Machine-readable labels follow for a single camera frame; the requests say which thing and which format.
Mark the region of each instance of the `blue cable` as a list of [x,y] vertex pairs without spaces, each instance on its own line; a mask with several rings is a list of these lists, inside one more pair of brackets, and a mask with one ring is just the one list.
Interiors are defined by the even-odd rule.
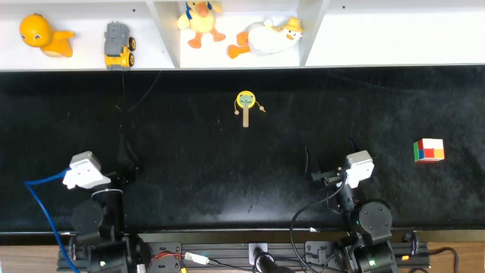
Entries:
[[64,245],[61,242],[61,238],[59,237],[58,230],[57,230],[57,228],[55,228],[54,221],[52,220],[50,214],[47,212],[47,209],[45,208],[42,201],[40,201],[40,198],[37,196],[37,193],[31,187],[31,186],[40,185],[40,184],[43,184],[43,183],[48,183],[48,182],[55,180],[55,179],[64,178],[67,171],[69,171],[69,168],[62,171],[59,174],[51,176],[51,177],[47,177],[47,178],[44,178],[44,179],[41,179],[41,180],[35,180],[35,181],[25,181],[24,183],[25,183],[25,187],[27,187],[27,189],[30,191],[30,193],[32,193],[33,198],[38,202],[39,206],[44,211],[44,214],[47,217],[49,224],[51,225],[52,231],[54,231],[55,239],[58,241],[59,247],[61,248],[61,251],[62,251],[62,255],[64,255],[66,262],[68,263],[68,265],[70,266],[70,268],[74,272],[80,273],[79,270],[77,270],[76,266],[69,259],[69,255],[66,253],[66,249],[64,248]]

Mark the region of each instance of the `metal bracket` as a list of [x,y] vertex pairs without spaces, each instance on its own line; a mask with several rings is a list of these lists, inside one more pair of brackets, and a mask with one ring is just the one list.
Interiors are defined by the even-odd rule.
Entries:
[[249,264],[255,264],[255,249],[260,248],[263,252],[268,251],[268,244],[267,243],[250,243],[249,244]]
[[[147,243],[150,247],[152,257],[168,251],[171,253],[182,254],[181,243]],[[146,273],[178,273],[180,271],[180,262],[175,256],[156,259],[150,263]]]
[[[316,265],[325,265],[328,258],[333,254],[334,242],[308,241],[305,243],[305,261]],[[328,267],[335,268],[336,264],[331,262]]]

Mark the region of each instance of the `white shelf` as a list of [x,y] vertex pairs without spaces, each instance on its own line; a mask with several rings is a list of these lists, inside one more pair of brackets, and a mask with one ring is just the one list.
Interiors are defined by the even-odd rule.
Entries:
[[[50,58],[22,41],[20,22],[32,13],[56,30],[74,31],[72,57]],[[104,71],[104,33],[113,20],[126,24],[136,39],[134,70],[174,67],[144,2],[2,5],[0,18],[9,41],[0,43],[0,71]]]
[[[134,70],[485,64],[484,0],[223,0],[216,28],[202,48],[177,28],[177,0],[0,0],[0,71],[104,71],[103,36],[111,21],[136,39]],[[19,25],[42,14],[56,30],[71,30],[71,58],[50,58],[20,38]],[[298,46],[269,56],[236,59],[227,47],[254,22],[296,16],[305,29]]]

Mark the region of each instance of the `red cube face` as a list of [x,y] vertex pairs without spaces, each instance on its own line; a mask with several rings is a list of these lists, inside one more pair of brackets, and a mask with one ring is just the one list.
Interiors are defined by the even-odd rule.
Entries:
[[424,157],[425,158],[434,158],[433,149],[424,149]]

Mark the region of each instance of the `duck beak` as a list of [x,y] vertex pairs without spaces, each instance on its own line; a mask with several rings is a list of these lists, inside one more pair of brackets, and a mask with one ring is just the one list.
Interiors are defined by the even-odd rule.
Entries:
[[207,2],[200,2],[196,5],[197,13],[202,16],[206,17],[209,14],[209,7],[207,6]]

